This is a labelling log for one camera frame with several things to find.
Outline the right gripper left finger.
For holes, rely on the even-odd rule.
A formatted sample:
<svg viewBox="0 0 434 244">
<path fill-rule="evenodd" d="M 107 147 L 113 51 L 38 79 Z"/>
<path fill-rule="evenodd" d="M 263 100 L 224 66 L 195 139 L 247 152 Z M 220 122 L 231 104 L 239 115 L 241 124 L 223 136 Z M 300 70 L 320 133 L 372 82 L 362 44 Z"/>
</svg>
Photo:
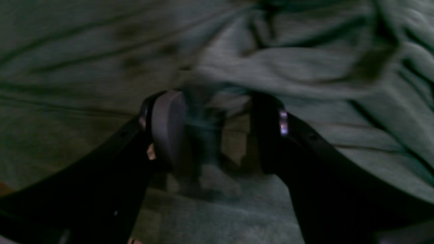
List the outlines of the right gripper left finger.
<svg viewBox="0 0 434 244">
<path fill-rule="evenodd" d="M 126 244 L 152 176 L 178 163 L 186 104 L 168 90 L 88 155 L 1 197 L 2 244 Z"/>
</svg>

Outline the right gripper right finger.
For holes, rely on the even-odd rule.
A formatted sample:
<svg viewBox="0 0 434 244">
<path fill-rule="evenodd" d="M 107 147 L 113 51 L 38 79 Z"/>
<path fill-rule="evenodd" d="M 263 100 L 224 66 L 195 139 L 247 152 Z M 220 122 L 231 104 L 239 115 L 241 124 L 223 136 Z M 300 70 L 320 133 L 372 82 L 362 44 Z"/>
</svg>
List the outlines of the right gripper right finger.
<svg viewBox="0 0 434 244">
<path fill-rule="evenodd" d="M 265 93 L 251 94 L 266 174 L 287 186 L 306 244 L 432 244 L 433 204 L 369 173 Z"/>
</svg>

